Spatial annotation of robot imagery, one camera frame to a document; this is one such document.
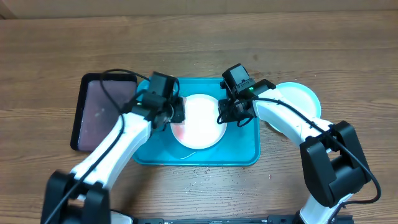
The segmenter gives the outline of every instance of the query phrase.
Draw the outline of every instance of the wood grain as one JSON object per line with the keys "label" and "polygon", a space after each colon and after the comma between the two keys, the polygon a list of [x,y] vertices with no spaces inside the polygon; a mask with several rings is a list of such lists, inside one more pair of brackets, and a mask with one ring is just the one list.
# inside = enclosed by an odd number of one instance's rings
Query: wood grain
{"label": "wood grain", "polygon": [[[0,21],[0,30],[0,223],[38,223],[50,174],[86,157],[69,146],[84,74],[220,77],[239,62],[256,80],[309,86],[324,119],[355,126],[383,195],[342,214],[356,223],[398,218],[397,11],[20,20]],[[112,207],[162,218],[295,213],[308,197],[299,150],[264,123],[261,144],[251,167],[131,161]],[[355,198],[374,194],[368,184]]]}
{"label": "wood grain", "polygon": [[398,9],[398,0],[0,0],[0,4],[1,2],[18,19]]}

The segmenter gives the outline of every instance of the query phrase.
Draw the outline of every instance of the plastic tray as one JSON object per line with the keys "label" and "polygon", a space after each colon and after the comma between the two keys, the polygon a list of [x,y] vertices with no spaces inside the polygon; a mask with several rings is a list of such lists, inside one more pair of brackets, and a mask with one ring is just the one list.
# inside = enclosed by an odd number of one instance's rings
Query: plastic tray
{"label": "plastic tray", "polygon": [[[221,78],[179,78],[180,95],[207,94],[217,100],[226,98],[220,88]],[[146,89],[149,82],[140,83],[137,91]],[[170,166],[250,166],[260,156],[258,119],[253,119],[242,128],[236,122],[228,123],[224,136],[207,149],[190,149],[181,145],[174,137],[170,125],[165,131],[153,133],[150,139],[133,155],[142,165]]]}

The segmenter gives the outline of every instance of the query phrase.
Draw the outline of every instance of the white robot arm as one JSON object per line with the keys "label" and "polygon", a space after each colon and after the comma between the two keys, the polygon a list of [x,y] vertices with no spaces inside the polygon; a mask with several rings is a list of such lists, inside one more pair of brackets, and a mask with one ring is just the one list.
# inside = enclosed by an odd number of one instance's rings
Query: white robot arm
{"label": "white robot arm", "polygon": [[[332,124],[310,116],[286,99],[273,83],[255,82],[241,64],[225,71],[220,84],[228,99],[219,101],[219,123],[238,121],[240,126],[242,120],[257,117],[299,146],[311,196],[296,214],[297,223],[330,222],[340,205],[371,180],[358,137],[347,122]],[[340,156],[330,161],[327,153],[331,151],[340,151]]]}
{"label": "white robot arm", "polygon": [[[152,130],[150,121],[134,113],[127,113],[121,116],[124,116],[125,120],[124,133],[113,149],[96,166],[96,169],[84,179],[84,183],[92,185],[99,182],[103,184],[103,188],[111,190],[120,172],[132,155],[149,139]],[[112,144],[119,134],[121,127],[122,121],[119,117],[118,122],[101,144],[83,162],[70,171],[75,175],[74,178],[76,180],[80,179],[88,168],[93,165]]]}
{"label": "white robot arm", "polygon": [[[284,103],[293,106],[296,110],[313,121],[324,131],[328,131],[330,129],[329,125],[332,124],[331,122],[310,116],[286,99],[277,88],[267,90],[259,94],[259,97],[283,101]],[[321,135],[321,132],[315,128],[312,128],[310,124],[306,123],[296,113],[282,105],[273,102],[256,100],[253,101],[253,107],[254,112],[259,119],[267,121],[269,124],[275,126],[297,146],[303,143],[309,136],[316,137]],[[339,201],[337,205],[332,208],[319,204],[311,195],[305,206],[300,210],[300,217],[305,224],[327,223],[329,218],[333,215],[333,212],[336,210],[337,206],[340,203],[347,201],[352,195],[353,194],[346,195]]]}

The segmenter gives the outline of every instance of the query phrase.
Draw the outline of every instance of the wire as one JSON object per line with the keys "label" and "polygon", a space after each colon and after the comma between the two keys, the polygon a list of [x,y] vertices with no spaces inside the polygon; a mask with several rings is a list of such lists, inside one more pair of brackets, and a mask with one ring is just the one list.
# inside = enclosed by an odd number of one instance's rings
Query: wire
{"label": "wire", "polygon": [[142,79],[150,81],[149,78],[147,78],[147,77],[145,77],[143,75],[140,75],[140,74],[138,74],[136,72],[133,72],[133,71],[130,71],[130,70],[127,70],[127,69],[123,69],[123,68],[112,68],[112,69],[109,69],[109,70],[103,72],[102,74],[107,74],[107,73],[110,73],[110,72],[124,72],[124,73],[130,74],[130,75],[135,75],[135,76],[138,76],[138,77],[140,77]]}
{"label": "wire", "polygon": [[178,78],[176,78],[175,82],[177,84],[177,92],[175,93],[175,97],[178,97],[180,94],[180,80],[178,80]]}
{"label": "wire", "polygon": [[[44,224],[49,224],[52,220],[52,218],[55,216],[55,214],[61,209],[62,205],[69,199],[69,197],[71,196],[72,193],[75,192],[75,190],[79,187],[79,185],[81,183],[83,183],[84,179],[86,177],[89,176],[89,174],[95,169],[95,167],[105,158],[105,156],[112,150],[112,148],[116,145],[116,143],[119,141],[120,137],[122,136],[123,132],[124,132],[124,127],[125,127],[125,120],[124,120],[124,116],[123,113],[121,111],[121,108],[119,107],[119,105],[115,102],[115,100],[112,98],[112,96],[109,94],[109,92],[106,90],[106,88],[104,87],[104,83],[103,83],[103,78],[106,74],[109,74],[110,72],[125,72],[128,73],[130,75],[136,75],[138,77],[141,77],[143,79],[149,80],[147,77],[142,76],[138,73],[126,70],[126,69],[120,69],[120,68],[114,68],[114,69],[109,69],[107,71],[104,71],[99,79],[99,84],[101,85],[101,88],[105,94],[105,96],[108,98],[108,100],[112,103],[112,105],[116,108],[116,110],[118,111],[121,119],[122,119],[122,127],[120,129],[119,134],[116,136],[116,138],[114,139],[114,141],[111,143],[111,145],[104,151],[104,153],[102,153],[102,155],[88,168],[88,170],[82,175],[82,177],[80,177],[80,179],[69,189],[68,192],[65,193],[65,195],[63,196],[63,198],[61,199],[61,201],[58,203],[58,205],[54,208],[54,210],[52,211],[52,213],[49,215],[49,217],[46,219],[46,221],[44,222]],[[132,97],[132,100],[135,100],[139,95],[141,95],[142,92],[139,92],[138,94],[134,95]]]}
{"label": "wire", "polygon": [[[341,150],[343,150],[345,153],[347,153],[347,155],[349,155],[352,159],[354,159],[359,166],[365,171],[365,173],[367,173],[370,177],[371,180],[373,181],[375,187],[376,187],[376,196],[372,199],[369,200],[352,200],[352,201],[347,201],[347,202],[342,202],[341,204],[339,204],[336,207],[336,210],[333,212],[332,216],[329,218],[327,223],[332,223],[333,219],[336,217],[337,213],[341,210],[341,208],[345,207],[346,205],[349,204],[369,204],[369,203],[374,203],[377,202],[380,198],[381,198],[381,187],[379,182],[377,181],[376,177],[373,175],[373,173],[366,168],[366,166],[359,161],[359,159],[354,156],[354,154],[352,154],[342,143],[340,143],[336,138],[334,138],[332,135],[330,135],[328,132],[324,131],[322,128],[320,128],[319,126],[317,126],[313,121],[309,120],[306,116],[304,116],[302,113],[300,113],[298,110],[296,110],[293,106],[290,106],[289,104],[281,101],[281,100],[275,100],[275,99],[270,99],[270,98],[259,98],[259,97],[255,97],[253,99],[250,100],[241,100],[238,102],[235,102],[233,104],[233,106],[236,106],[240,103],[247,103],[247,102],[252,102],[253,100],[259,100],[259,101],[268,101],[268,102],[273,102],[273,103],[277,103],[280,104],[288,109],[290,109],[291,111],[293,111],[297,116],[301,117],[305,122],[307,122],[311,127],[315,128],[316,130],[318,130],[319,132],[321,132],[322,134],[326,135],[328,138],[330,138],[334,143],[337,144],[338,147],[340,147]],[[222,115],[226,112],[227,108],[223,111],[221,111],[220,115],[217,118],[217,123],[218,124],[222,124],[223,122],[220,121],[220,118],[222,117]]]}
{"label": "wire", "polygon": [[251,116],[251,117],[250,117],[247,121],[245,121],[243,124],[241,124],[241,121],[243,121],[243,120],[240,120],[240,121],[238,121],[238,122],[236,123],[236,125],[237,125],[237,127],[242,128],[243,126],[249,124],[250,121],[253,120],[253,118],[254,118],[254,117]]}

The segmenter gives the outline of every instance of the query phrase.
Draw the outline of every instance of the white plate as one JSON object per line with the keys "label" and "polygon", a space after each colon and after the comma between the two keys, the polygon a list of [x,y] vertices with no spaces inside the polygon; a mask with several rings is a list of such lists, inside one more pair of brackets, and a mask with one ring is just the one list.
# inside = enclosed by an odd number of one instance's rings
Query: white plate
{"label": "white plate", "polygon": [[206,149],[223,137],[225,124],[217,124],[218,100],[205,94],[195,94],[184,99],[185,121],[171,124],[178,142],[191,149]]}
{"label": "white plate", "polygon": [[295,106],[317,118],[321,117],[321,103],[316,94],[303,84],[286,82],[276,86],[276,88]]}

